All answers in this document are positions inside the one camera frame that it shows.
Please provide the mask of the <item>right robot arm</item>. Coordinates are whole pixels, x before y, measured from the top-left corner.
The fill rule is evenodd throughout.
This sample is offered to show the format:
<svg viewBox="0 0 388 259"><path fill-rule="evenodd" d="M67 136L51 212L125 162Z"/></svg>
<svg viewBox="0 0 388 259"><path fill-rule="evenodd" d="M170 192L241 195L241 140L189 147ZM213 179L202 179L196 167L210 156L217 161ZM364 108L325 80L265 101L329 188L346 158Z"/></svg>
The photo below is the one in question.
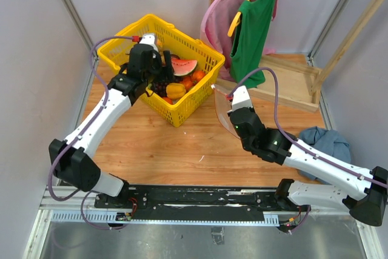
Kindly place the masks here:
<svg viewBox="0 0 388 259"><path fill-rule="evenodd" d="M356 220L381 226L387 203L387 170L356 167L307 145L280 129L266 128L253 108L228 114L242 147L270 163L285 165L322 179L325 185L306 185L283 179L275 193L281 210L294 205L317 205L348 210Z"/></svg>

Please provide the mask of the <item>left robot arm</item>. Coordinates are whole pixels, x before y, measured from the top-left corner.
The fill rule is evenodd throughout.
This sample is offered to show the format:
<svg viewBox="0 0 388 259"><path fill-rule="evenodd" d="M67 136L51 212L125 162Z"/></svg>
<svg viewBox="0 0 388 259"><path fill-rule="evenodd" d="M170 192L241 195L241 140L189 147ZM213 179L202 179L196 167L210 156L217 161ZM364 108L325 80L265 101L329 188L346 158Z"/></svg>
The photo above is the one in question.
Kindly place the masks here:
<svg viewBox="0 0 388 259"><path fill-rule="evenodd" d="M126 182L103 172L93 161L101 141L128 111L137 99L146 93L149 84L166 73L173 76L172 59L168 50L159 53L149 44L137 44L129 53L129 60L119 73L104 86L104 94L81 125L62 141L54 139L49 145L51 167L48 190L56 201L64 201L55 195L54 177L74 186L77 191L99 192L109 196L118 208L129 203L130 193Z"/></svg>

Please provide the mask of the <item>clear zip top bag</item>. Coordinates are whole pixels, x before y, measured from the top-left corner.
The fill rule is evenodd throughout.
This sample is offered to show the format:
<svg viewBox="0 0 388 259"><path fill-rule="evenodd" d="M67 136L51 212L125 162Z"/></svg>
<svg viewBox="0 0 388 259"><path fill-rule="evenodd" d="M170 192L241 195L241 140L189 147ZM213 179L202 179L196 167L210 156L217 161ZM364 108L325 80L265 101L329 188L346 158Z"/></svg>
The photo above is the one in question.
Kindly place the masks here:
<svg viewBox="0 0 388 259"><path fill-rule="evenodd" d="M230 122L230 117L228 116L229 112L232 110L232 99L228 97L230 92L218 84L212 84L211 88L215 94L215 111L218 121L229 133L234 137L239 138L235 127Z"/></svg>

